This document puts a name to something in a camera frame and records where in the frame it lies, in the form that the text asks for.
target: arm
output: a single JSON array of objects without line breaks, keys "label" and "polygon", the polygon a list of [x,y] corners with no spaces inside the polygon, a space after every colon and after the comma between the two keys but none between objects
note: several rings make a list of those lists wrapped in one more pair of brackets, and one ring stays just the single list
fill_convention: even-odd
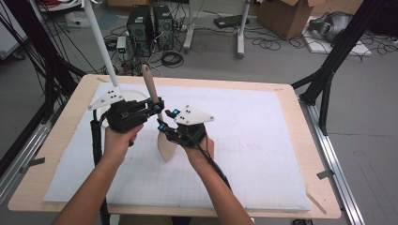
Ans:
[{"label": "arm", "polygon": [[[202,148],[213,157],[214,142],[205,137],[201,142]],[[214,209],[221,224],[253,224],[246,210],[237,200],[234,193],[223,182],[213,167],[208,164],[205,157],[198,149],[184,147],[193,168],[202,179],[208,195],[213,202]]]},{"label": "arm", "polygon": [[142,127],[135,127],[125,134],[106,128],[105,151],[102,159],[58,214],[53,224],[95,224],[100,206],[127,153],[129,142],[135,140]]}]

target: white paper sheet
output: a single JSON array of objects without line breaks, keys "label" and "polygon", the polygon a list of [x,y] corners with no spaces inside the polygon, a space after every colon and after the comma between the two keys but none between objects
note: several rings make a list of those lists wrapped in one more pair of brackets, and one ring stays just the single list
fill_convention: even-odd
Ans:
[{"label": "white paper sheet", "polygon": [[[93,101],[111,87],[102,83]],[[122,90],[147,93],[144,85]],[[206,123],[215,141],[215,161],[237,198],[250,209],[305,211],[310,205],[274,92],[157,86],[165,109],[191,104],[215,117]],[[172,119],[166,123],[176,127]],[[45,202],[67,202],[94,168],[87,111],[61,157]],[[157,149],[158,123],[152,116],[119,168],[108,203],[212,207],[207,191],[182,148],[165,163]]]}]

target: wooden table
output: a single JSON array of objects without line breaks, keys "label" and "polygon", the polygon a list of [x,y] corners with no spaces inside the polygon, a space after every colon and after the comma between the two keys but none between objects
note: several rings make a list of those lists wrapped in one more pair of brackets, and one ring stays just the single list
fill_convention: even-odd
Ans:
[{"label": "wooden table", "polygon": [[[120,83],[144,84],[143,78],[119,77]],[[68,105],[55,123],[37,158],[46,158],[44,164],[29,169],[11,198],[8,208],[14,211],[58,212],[64,203],[44,202],[43,197],[51,183],[57,162],[67,148],[74,130],[93,98],[100,83],[109,83],[104,75],[86,75],[80,81]],[[339,218],[340,206],[328,178],[320,180],[316,174],[325,170],[316,149],[293,88],[288,84],[257,82],[224,82],[206,80],[155,78],[156,85],[180,85],[188,87],[233,88],[242,90],[272,91],[278,95],[283,116],[297,157],[311,210],[305,213],[269,212],[249,210],[251,217],[263,218]],[[175,208],[133,205],[109,205],[113,214],[180,215],[214,217],[213,209]]]}]

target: forearm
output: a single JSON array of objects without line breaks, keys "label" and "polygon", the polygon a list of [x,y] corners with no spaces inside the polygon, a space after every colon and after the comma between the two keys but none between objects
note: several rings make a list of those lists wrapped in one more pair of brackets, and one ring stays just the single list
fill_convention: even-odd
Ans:
[{"label": "forearm", "polygon": [[196,171],[205,184],[221,224],[253,224],[237,197],[210,165]]},{"label": "forearm", "polygon": [[97,215],[118,165],[101,160],[53,224],[95,224]]}]

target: person's left hand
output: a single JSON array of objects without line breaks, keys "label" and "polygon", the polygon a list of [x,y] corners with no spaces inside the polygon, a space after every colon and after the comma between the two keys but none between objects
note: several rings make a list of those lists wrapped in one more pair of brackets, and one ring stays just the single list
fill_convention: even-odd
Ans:
[{"label": "person's left hand", "polygon": [[112,163],[120,166],[129,148],[129,143],[135,141],[138,132],[143,127],[144,125],[134,127],[126,133],[118,133],[107,127],[105,129],[105,151],[102,159],[111,160]]}]

